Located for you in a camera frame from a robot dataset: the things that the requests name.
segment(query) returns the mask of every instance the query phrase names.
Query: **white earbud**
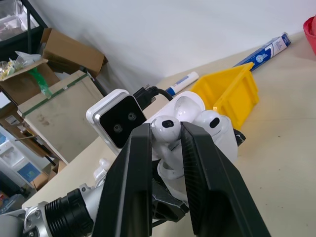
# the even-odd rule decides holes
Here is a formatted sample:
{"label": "white earbud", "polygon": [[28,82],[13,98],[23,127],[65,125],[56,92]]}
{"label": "white earbud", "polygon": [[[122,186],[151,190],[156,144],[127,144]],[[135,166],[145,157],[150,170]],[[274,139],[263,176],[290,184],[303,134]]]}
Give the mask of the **white earbud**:
{"label": "white earbud", "polygon": [[211,136],[218,134],[221,129],[221,116],[213,110],[205,110],[193,121],[193,124],[205,129]]}
{"label": "white earbud", "polygon": [[201,112],[200,106],[187,96],[180,97],[174,105],[174,116],[180,122],[193,122]]}
{"label": "white earbud", "polygon": [[172,169],[183,168],[182,157],[176,157],[168,148],[168,144],[180,139],[181,125],[179,120],[172,116],[159,116],[151,123],[153,132],[153,149],[158,157],[163,159]]}
{"label": "white earbud", "polygon": [[180,139],[181,125],[172,116],[158,116],[151,123],[154,137],[160,143],[171,143]]}

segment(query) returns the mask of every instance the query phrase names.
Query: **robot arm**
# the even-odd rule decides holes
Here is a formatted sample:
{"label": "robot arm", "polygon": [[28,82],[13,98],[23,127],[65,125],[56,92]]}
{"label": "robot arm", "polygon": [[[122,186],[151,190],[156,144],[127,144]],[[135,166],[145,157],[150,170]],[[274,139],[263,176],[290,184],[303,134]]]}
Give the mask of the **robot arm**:
{"label": "robot arm", "polygon": [[[148,237],[153,219],[177,222],[190,208],[198,237],[229,236],[226,230],[231,225],[240,236],[269,237],[241,175],[230,161],[237,144],[228,146],[223,137],[233,129],[212,130],[213,116],[213,112],[201,113],[200,119],[193,121],[198,126],[159,118],[159,123],[137,127],[99,184],[93,188],[84,184],[50,203],[0,216],[1,236],[83,237],[92,233],[92,237]],[[152,131],[157,144],[152,144]],[[166,147],[178,139],[186,200],[173,197],[177,186],[172,187],[170,180],[162,178],[168,189],[152,180],[152,147]],[[223,144],[229,149],[220,149]],[[162,156],[161,167],[177,171],[182,163],[175,163],[172,169],[169,158],[168,154]]]}

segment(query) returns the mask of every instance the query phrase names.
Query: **beige table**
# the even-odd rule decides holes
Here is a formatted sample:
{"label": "beige table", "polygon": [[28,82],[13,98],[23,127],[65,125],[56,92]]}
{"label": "beige table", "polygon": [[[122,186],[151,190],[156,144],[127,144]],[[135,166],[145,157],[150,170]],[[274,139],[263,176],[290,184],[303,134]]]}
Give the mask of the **beige table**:
{"label": "beige table", "polygon": [[[253,73],[260,102],[242,127],[247,140],[238,152],[241,172],[257,207],[274,237],[314,237],[316,234],[316,56],[303,34],[293,44]],[[199,75],[233,66],[253,50],[193,69]],[[182,76],[164,79],[167,88]],[[159,97],[155,106],[167,101]],[[147,117],[155,109],[145,110]],[[97,138],[60,174],[24,206],[52,201],[86,182],[98,160],[114,160]],[[179,223],[167,222],[153,230],[153,237],[193,237],[190,216]]]}

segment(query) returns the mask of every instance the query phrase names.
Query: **green tape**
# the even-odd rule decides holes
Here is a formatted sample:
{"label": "green tape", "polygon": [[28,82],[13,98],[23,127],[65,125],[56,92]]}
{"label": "green tape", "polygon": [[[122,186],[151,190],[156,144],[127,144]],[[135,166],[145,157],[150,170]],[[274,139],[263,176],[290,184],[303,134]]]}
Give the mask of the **green tape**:
{"label": "green tape", "polygon": [[82,79],[84,79],[88,74],[84,74],[81,77],[77,78],[76,80],[74,80],[73,82],[69,83],[67,86],[65,86],[64,88],[56,91],[54,94],[52,94],[49,98],[46,98],[44,100],[42,100],[41,102],[39,102],[38,104],[34,105],[32,108],[30,108],[29,110],[27,110],[26,112],[24,112],[22,114],[22,118],[25,118],[26,115],[28,115],[29,113],[33,112],[34,110],[36,110],[37,108],[39,108],[40,106],[42,106],[43,104],[45,104],[46,102],[50,101],[51,99],[55,98],[57,95],[59,95],[60,93],[64,92],[65,90],[67,90],[68,88],[72,87],[73,85],[75,85],[77,82],[81,81]]}
{"label": "green tape", "polygon": [[48,84],[45,80],[45,78],[38,72],[38,68],[33,68],[28,71],[29,74],[31,74],[37,81],[41,92],[49,99],[51,97],[51,91],[48,87]]}

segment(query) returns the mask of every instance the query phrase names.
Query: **cardboard flap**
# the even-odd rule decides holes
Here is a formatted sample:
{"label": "cardboard flap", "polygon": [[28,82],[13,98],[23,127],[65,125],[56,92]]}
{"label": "cardboard flap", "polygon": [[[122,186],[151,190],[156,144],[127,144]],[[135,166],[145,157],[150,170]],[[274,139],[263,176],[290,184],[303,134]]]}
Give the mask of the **cardboard flap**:
{"label": "cardboard flap", "polygon": [[[49,89],[52,92],[52,94],[54,95],[59,90],[61,90],[63,88],[68,88],[70,83],[74,82],[75,80],[77,80],[78,78],[83,77],[83,76],[89,77],[86,73],[84,73],[82,71],[77,71],[76,73],[71,74],[69,77],[67,77],[67,78],[59,81],[58,83],[52,85]],[[38,104],[40,104],[41,102],[43,102],[45,100],[47,100],[47,97],[43,93],[39,93],[36,96],[30,98],[28,101],[19,105],[18,106],[18,109],[19,109],[18,113],[20,113],[20,115],[23,115],[25,112],[27,112],[28,110],[37,106]]]}
{"label": "cardboard flap", "polygon": [[42,59],[40,59],[39,61],[37,61],[37,62],[35,62],[35,63],[33,63],[33,64],[31,64],[31,65],[29,65],[29,66],[23,68],[23,69],[21,69],[21,70],[15,72],[15,73],[13,73],[12,75],[9,75],[8,77],[5,77],[5,78],[1,79],[0,81],[8,80],[8,79],[10,79],[10,78],[12,78],[12,77],[15,77],[15,76],[17,76],[17,75],[19,75],[19,74],[25,73],[25,72],[27,72],[27,71],[33,69],[33,68],[36,68],[36,67],[39,66],[40,64],[47,63],[47,62],[48,62],[47,59],[43,59],[43,58],[42,58]]}
{"label": "cardboard flap", "polygon": [[43,58],[51,62],[63,64],[67,62],[70,67],[78,70],[84,66],[95,77],[99,74],[101,67],[107,62],[105,56],[98,50],[84,45],[63,33],[50,29],[49,34],[44,32],[42,41],[46,40],[46,46],[43,52]]}
{"label": "cardboard flap", "polygon": [[43,35],[41,36],[41,40],[40,40],[41,43],[47,43],[51,30],[52,30],[51,28],[44,29]]}

